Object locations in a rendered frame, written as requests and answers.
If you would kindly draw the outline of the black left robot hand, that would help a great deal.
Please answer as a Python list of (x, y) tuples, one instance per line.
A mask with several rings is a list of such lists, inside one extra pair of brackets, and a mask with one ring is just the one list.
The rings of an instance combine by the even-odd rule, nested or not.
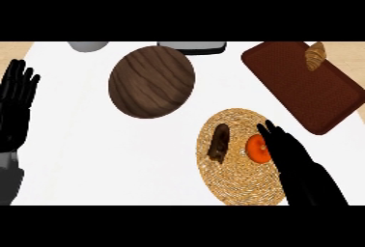
[(16, 151), (25, 142), (38, 81), (25, 60), (13, 59), (0, 82), (0, 152)]

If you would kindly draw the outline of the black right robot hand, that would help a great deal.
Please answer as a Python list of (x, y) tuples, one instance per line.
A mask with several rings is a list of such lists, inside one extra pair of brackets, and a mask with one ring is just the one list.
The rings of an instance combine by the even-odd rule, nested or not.
[(294, 136), (270, 120), (257, 124), (290, 206), (347, 206), (330, 173)]

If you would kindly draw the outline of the orange squash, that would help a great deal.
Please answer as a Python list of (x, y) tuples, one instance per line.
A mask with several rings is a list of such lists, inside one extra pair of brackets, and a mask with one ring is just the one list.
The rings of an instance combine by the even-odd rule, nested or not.
[(270, 160), (270, 154), (260, 134), (250, 137), (245, 144), (245, 152), (250, 159), (260, 164)]

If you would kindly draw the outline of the woven straw round placemat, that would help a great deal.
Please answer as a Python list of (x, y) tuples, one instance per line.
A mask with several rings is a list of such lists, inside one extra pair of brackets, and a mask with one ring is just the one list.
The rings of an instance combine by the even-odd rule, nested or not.
[[(257, 112), (231, 108), (208, 119), (200, 130), (195, 151), (200, 175), (211, 193), (226, 205), (275, 206), (285, 198), (273, 162), (254, 162), (245, 152), (247, 141), (259, 134), (257, 124), (265, 124), (265, 120), (266, 117)], [(220, 124), (226, 124), (229, 129), (223, 161), (208, 156)]]

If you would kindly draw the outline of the brown wooden oval bowl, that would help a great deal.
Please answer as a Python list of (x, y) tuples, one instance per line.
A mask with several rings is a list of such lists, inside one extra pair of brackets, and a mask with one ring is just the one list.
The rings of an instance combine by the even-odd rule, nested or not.
[(117, 63), (108, 79), (108, 94), (117, 109), (140, 119), (160, 118), (185, 104), (194, 89), (192, 64), (167, 46), (146, 46)]

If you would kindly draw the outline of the dark brown chocolate eclair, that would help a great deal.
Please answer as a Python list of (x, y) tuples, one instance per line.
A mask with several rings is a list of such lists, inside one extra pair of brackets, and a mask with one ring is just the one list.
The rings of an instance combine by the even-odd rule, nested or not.
[(222, 123), (216, 127), (211, 145), (207, 152), (207, 155), (210, 156), (211, 160), (223, 162), (223, 158), (228, 151), (228, 143), (229, 143), (229, 127), (225, 123)]

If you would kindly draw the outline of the grey rounded object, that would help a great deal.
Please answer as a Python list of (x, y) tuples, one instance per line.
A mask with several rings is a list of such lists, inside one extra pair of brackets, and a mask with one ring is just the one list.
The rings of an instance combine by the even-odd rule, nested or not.
[(106, 45), (106, 41), (71, 41), (71, 48), (78, 52), (95, 52), (101, 50)]

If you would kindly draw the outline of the dark red rectangular tray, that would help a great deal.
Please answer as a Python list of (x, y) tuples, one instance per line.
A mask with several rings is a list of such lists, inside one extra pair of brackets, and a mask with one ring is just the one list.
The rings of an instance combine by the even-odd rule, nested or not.
[(310, 71), (303, 41), (265, 41), (241, 60), (266, 88), (315, 135), (324, 135), (365, 103), (365, 89), (328, 60)]

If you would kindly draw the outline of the golden brown croissant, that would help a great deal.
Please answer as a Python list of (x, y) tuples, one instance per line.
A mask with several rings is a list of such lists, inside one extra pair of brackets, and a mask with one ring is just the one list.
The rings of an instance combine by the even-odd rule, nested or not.
[(315, 71), (327, 59), (325, 46), (318, 41), (304, 51), (304, 62), (309, 71)]

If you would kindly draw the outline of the grey and black appliance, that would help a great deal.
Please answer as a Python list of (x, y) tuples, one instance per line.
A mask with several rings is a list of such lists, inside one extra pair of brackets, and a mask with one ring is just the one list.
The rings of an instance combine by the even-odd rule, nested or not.
[(160, 46), (167, 46), (183, 55), (211, 55), (220, 54), (225, 51), (225, 41), (160, 41)]

